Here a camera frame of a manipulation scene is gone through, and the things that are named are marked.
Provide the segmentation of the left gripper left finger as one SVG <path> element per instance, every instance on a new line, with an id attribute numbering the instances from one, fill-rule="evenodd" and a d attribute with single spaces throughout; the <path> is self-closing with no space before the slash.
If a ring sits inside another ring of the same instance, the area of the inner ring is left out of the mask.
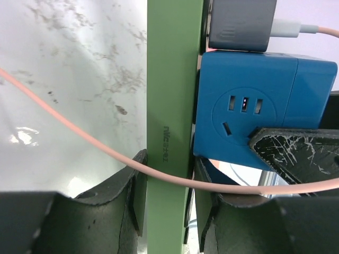
<path id="1" fill-rule="evenodd" d="M 129 166 L 75 198 L 1 193 L 1 253 L 136 253 L 146 176 Z"/>

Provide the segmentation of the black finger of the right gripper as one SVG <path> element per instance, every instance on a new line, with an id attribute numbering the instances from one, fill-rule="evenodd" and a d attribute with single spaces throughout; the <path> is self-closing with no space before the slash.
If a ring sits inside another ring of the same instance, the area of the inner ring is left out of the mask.
<path id="1" fill-rule="evenodd" d="M 262 128 L 249 147 L 290 185 L 338 178 L 338 92 L 331 92 L 319 129 Z"/>

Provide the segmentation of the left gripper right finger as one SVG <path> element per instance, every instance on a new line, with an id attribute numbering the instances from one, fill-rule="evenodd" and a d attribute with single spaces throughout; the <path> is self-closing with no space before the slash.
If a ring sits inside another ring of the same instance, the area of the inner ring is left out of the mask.
<path id="1" fill-rule="evenodd" d="M 195 190 L 201 253 L 338 253 L 338 198 Z"/>

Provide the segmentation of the blue cube adapter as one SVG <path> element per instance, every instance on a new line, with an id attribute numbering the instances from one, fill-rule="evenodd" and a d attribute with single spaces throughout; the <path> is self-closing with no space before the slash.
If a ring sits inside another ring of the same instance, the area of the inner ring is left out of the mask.
<path id="1" fill-rule="evenodd" d="M 248 145 L 253 132 L 317 129 L 337 71 L 335 62 L 301 55 L 204 53 L 194 155 L 266 170 Z"/>

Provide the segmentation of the grey usb charger plug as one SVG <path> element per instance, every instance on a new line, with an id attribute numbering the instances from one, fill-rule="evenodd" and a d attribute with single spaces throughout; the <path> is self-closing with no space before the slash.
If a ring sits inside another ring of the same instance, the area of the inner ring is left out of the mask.
<path id="1" fill-rule="evenodd" d="M 213 1 L 208 47 L 218 50 L 265 52 L 275 8 L 276 1 Z"/>

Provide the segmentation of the green power strip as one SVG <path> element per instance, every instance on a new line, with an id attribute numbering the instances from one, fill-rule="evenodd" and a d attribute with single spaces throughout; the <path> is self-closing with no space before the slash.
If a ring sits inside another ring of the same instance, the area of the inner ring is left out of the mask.
<path id="1" fill-rule="evenodd" d="M 147 162 L 186 178 L 203 1 L 147 3 Z M 149 177 L 147 251 L 181 253 L 188 189 Z"/>

